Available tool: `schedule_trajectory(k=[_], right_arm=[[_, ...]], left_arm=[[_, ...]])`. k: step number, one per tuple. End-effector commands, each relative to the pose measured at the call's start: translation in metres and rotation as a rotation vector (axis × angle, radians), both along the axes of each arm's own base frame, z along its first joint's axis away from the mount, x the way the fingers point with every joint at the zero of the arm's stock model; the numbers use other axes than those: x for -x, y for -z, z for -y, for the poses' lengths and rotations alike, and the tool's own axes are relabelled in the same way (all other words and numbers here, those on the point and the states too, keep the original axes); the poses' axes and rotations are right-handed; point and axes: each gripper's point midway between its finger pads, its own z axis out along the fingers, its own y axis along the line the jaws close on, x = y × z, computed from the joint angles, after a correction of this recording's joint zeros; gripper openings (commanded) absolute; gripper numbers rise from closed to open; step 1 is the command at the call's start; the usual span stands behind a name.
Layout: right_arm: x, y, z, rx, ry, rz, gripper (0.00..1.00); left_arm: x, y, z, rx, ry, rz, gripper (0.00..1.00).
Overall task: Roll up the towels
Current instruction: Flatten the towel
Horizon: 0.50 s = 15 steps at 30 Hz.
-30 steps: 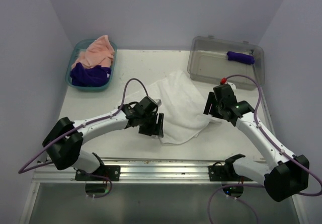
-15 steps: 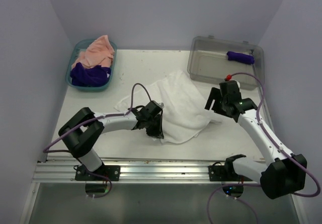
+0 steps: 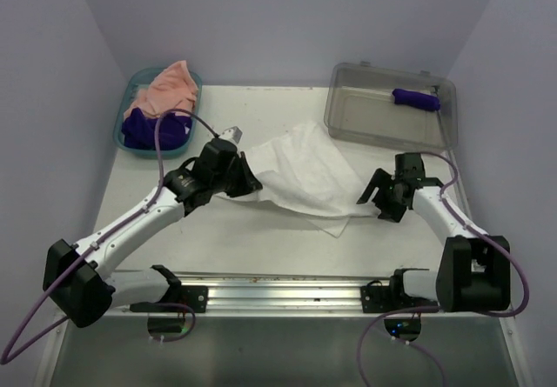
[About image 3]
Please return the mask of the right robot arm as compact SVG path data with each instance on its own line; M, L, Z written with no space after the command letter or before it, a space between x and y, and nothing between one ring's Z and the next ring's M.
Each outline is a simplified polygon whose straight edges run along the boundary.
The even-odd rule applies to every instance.
M437 270L398 269L387 299L395 310L438 305L445 312L500 312L510 305L510 245L472 222L426 173L418 152L396 155L395 170L378 168L358 202L372 202L379 219L399 223L414 211L443 245Z

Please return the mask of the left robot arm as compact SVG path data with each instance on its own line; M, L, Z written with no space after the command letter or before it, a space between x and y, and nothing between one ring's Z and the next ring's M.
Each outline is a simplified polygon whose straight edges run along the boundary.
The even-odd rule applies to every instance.
M78 327L94 324L115 307L155 304L177 308L179 279L162 265L120 277L115 269L161 230L208 204L218 193L243 197L261 190L244 153L227 140L214 138L199 157L167 172L160 185L134 209L94 235L48 250L43 289Z

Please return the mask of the white towel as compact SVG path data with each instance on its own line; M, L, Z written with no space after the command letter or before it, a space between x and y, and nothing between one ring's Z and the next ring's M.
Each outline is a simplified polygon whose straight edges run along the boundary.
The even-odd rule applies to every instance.
M238 203L269 202L289 210L332 237L344 232L352 217L376 217L379 211L357 201L366 185L324 128L300 123L285 134L245 151L262 189L248 196L218 197Z

